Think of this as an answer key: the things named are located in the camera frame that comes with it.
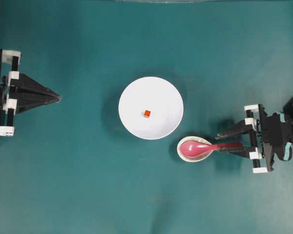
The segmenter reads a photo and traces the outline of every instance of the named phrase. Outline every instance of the white clamp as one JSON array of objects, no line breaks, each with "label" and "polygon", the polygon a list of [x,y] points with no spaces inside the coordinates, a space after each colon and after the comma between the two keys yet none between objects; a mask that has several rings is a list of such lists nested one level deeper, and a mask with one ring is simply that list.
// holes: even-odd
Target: white clamp
[{"label": "white clamp", "polygon": [[250,155],[250,159],[262,159],[263,158],[262,154],[258,151],[257,147],[255,147],[254,152],[249,152],[249,155]]},{"label": "white clamp", "polygon": [[253,130],[257,132],[257,121],[254,118],[245,118],[245,125],[251,124],[253,126]]},{"label": "white clamp", "polygon": [[15,50],[2,50],[1,62],[12,64],[13,56],[19,57],[20,64],[21,52]]},{"label": "white clamp", "polygon": [[6,96],[6,103],[3,104],[2,109],[5,111],[6,114],[8,113],[9,109],[14,109],[14,115],[15,115],[17,104],[18,104],[17,99],[9,98],[9,95],[7,95]]},{"label": "white clamp", "polygon": [[257,167],[257,168],[253,168],[253,173],[257,174],[257,173],[267,173],[267,167]]},{"label": "white clamp", "polygon": [[11,79],[20,79],[20,72],[17,72],[17,71],[9,72],[8,86],[10,86],[11,84]]},{"label": "white clamp", "polygon": [[0,136],[12,137],[14,135],[15,128],[10,126],[0,126]]},{"label": "white clamp", "polygon": [[244,106],[244,111],[252,111],[253,113],[256,113],[259,111],[258,104]]}]

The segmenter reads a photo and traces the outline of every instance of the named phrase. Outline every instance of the white bowl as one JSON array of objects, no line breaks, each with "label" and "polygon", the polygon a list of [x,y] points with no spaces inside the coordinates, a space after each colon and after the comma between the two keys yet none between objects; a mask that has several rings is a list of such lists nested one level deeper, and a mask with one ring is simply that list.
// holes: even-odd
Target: white bowl
[{"label": "white bowl", "polygon": [[[146,110],[151,111],[150,117],[144,116]],[[125,88],[118,112],[123,125],[133,135],[156,140],[178,127],[184,105],[178,90],[167,80],[143,77]]]},{"label": "white bowl", "polygon": [[197,157],[186,157],[186,156],[183,156],[181,151],[180,151],[180,146],[184,143],[184,142],[187,142],[187,141],[196,141],[196,142],[201,142],[201,143],[204,143],[204,144],[209,144],[210,145],[210,142],[201,138],[201,137],[198,137],[198,136],[186,136],[184,138],[182,138],[178,145],[177,145],[177,153],[179,155],[179,157],[183,160],[183,161],[186,161],[186,162],[199,162],[199,161],[202,161],[204,159],[206,159],[208,156],[210,156],[211,152],[206,152],[205,154],[202,154],[202,155],[199,155]]}]

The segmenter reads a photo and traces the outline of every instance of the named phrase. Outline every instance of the red spoon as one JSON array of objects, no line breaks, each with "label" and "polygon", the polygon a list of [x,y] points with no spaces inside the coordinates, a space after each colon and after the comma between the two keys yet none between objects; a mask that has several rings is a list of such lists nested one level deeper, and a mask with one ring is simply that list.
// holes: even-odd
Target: red spoon
[{"label": "red spoon", "polygon": [[187,141],[181,144],[180,151],[185,157],[197,157],[206,152],[213,152],[222,148],[235,148],[242,146],[243,144],[241,142],[209,145],[197,141]]}]

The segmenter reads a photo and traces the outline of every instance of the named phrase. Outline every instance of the white plate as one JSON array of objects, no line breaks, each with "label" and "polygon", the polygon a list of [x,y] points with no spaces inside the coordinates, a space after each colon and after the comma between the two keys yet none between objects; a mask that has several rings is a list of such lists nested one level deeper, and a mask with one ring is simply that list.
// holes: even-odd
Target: white plate
[{"label": "white plate", "polygon": [[[151,111],[150,117],[144,117],[145,110]],[[123,125],[133,135],[155,140],[178,127],[184,105],[178,90],[167,80],[143,77],[125,88],[118,112]]]}]

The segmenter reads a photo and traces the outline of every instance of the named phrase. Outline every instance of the robotic arm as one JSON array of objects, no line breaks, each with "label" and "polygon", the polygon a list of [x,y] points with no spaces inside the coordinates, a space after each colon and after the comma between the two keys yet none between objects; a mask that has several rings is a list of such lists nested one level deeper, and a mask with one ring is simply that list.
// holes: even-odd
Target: robotic arm
[{"label": "robotic arm", "polygon": [[[224,149],[222,152],[239,155],[253,161],[253,173],[266,173],[273,171],[274,157],[282,161],[292,158],[293,147],[293,117],[283,113],[274,113],[268,116],[261,104],[245,106],[246,118],[233,125],[216,139],[225,139],[242,134],[250,137],[250,146],[235,149]],[[266,167],[260,165],[260,160],[265,159]]]},{"label": "robotic arm", "polygon": [[13,50],[0,50],[1,64],[12,65],[8,77],[0,78],[0,136],[12,137],[15,132],[13,119],[15,114],[41,105],[59,102],[61,96],[42,86],[27,75],[18,71],[21,53]]}]

